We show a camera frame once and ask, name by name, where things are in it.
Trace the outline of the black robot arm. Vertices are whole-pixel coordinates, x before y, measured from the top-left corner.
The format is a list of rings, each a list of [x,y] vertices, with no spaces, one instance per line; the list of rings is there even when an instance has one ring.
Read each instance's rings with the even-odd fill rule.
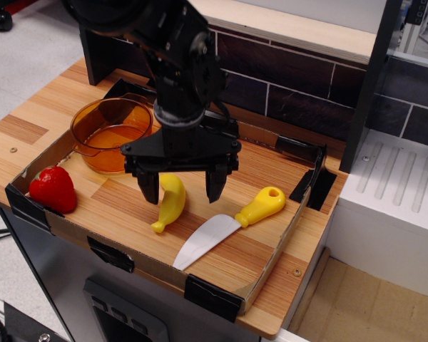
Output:
[[[121,147],[125,171],[145,199],[158,202],[162,172],[203,171],[211,202],[237,170],[241,145],[226,124],[207,125],[210,105],[220,102],[227,73],[219,64],[206,19],[188,1],[65,1],[85,29],[139,46],[156,86],[154,116],[160,130]]]

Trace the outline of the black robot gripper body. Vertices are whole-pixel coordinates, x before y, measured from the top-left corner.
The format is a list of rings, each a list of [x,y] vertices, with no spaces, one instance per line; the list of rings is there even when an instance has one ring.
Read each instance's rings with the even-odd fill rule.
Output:
[[[241,144],[236,137],[200,126],[187,130],[161,128],[121,146],[125,170],[134,175],[161,172],[206,172],[229,175],[238,169]]]

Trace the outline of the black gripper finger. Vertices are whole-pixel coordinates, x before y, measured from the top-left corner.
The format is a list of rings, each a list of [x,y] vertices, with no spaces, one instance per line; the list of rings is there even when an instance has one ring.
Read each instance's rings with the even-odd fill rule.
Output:
[[[223,188],[227,181],[227,176],[227,167],[214,167],[213,169],[206,172],[205,186],[209,203],[214,203],[220,199]]]
[[[159,201],[159,174],[157,172],[139,172],[138,185],[146,201],[158,204]]]

